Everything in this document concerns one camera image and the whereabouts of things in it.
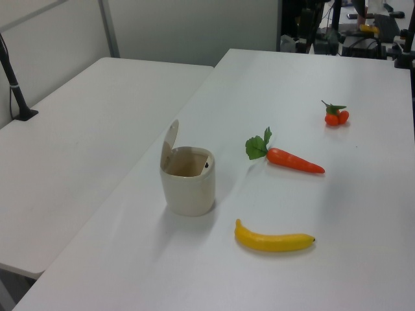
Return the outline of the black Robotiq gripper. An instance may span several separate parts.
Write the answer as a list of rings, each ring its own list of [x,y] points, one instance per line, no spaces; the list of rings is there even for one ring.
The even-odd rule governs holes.
[[[299,19],[299,27],[313,26],[314,10],[320,3],[325,4],[325,0],[301,0],[303,9]]]

